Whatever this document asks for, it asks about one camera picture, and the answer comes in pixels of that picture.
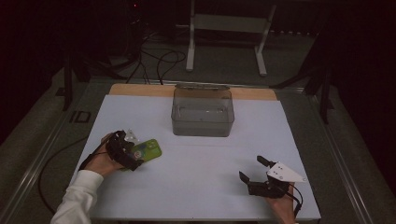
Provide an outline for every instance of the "dark floor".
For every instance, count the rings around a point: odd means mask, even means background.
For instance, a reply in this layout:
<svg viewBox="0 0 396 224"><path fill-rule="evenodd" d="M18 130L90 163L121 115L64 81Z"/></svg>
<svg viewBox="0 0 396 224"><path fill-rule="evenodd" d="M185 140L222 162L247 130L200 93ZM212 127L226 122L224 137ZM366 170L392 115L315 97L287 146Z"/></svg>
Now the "dark floor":
<svg viewBox="0 0 396 224"><path fill-rule="evenodd" d="M165 84L182 81L268 88L297 74L314 40L300 35L270 35L263 53L267 77L258 75L252 44L218 43L216 46L205 39L197 40L194 70L186 72L183 61L166 73L163 80ZM161 57L167 52L164 48L187 53L187 47L185 41L171 44L148 42L143 51ZM158 84L158 60L147 53L143 54L142 62L150 83ZM180 59L182 54L169 54L165 59L177 60L177 56ZM171 63L161 63L160 74L171 66ZM119 73L128 77L134 67ZM84 137L90 133L103 97L113 83L122 82L98 73L89 83L75 81L74 102L68 111L62 112L64 99L55 96L63 85L62 74L60 71L54 77L52 87L1 146L1 223L50 221L51 213L40 199L38 189L42 189L49 206L55 209L75 170L84 147ZM147 82L144 74L142 68L138 69L130 83ZM395 198L344 109L337 89L331 88L330 123L325 125L318 116L316 97L302 93L305 82L276 91L276 96L284 106L311 180L322 215L320 223L396 223ZM88 122L74 122L71 119L74 111L91 113L92 116ZM45 161L62 149L45 167L42 176L37 176Z"/></svg>

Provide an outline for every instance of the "green object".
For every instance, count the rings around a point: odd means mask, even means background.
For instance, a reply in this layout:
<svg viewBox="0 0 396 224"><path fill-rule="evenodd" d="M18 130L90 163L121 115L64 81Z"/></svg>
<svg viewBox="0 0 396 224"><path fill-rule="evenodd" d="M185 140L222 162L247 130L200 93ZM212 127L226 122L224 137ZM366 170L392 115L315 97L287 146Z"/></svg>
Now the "green object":
<svg viewBox="0 0 396 224"><path fill-rule="evenodd" d="M150 139L146 142L132 147L127 152L127 154L135 160L143 160L144 162L148 162L152 159L160 157L163 152L161 151L160 145L158 144L157 140Z"/></svg>

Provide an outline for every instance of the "clear plastic container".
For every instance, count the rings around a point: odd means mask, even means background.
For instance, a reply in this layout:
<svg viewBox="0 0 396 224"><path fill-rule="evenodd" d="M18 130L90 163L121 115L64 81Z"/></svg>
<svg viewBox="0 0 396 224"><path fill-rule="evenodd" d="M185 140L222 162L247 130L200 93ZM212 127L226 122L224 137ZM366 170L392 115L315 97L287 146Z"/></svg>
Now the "clear plastic container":
<svg viewBox="0 0 396 224"><path fill-rule="evenodd" d="M227 137L233 121L233 98L227 87L177 85L172 107L175 135Z"/></svg>

